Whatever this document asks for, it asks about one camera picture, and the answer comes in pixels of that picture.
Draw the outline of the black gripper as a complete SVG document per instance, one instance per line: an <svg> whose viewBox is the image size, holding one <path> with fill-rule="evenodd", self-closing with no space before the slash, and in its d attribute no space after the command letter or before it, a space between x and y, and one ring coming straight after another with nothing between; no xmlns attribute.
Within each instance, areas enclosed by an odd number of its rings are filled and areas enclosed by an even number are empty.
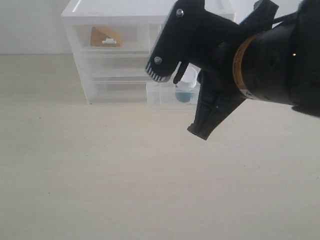
<svg viewBox="0 0 320 240"><path fill-rule="evenodd" d="M201 70L197 80L200 90L193 123L187 128L191 134L207 140L229 115L244 101L254 96L234 79L233 64L250 38L258 33L258 18L252 12L240 24L205 9L184 11L187 47L173 83L184 76L188 62Z"/></svg>

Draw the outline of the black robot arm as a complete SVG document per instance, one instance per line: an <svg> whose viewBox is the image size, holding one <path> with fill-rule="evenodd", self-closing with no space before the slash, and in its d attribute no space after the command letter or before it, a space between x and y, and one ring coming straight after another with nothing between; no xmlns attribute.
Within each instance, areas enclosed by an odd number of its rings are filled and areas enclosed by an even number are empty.
<svg viewBox="0 0 320 240"><path fill-rule="evenodd" d="M320 111L320 3L302 1L276 17L277 4L259 0L240 23L210 13L202 0L178 0L167 19L169 60L181 79L200 68L199 97L188 131L207 139L246 99Z"/></svg>

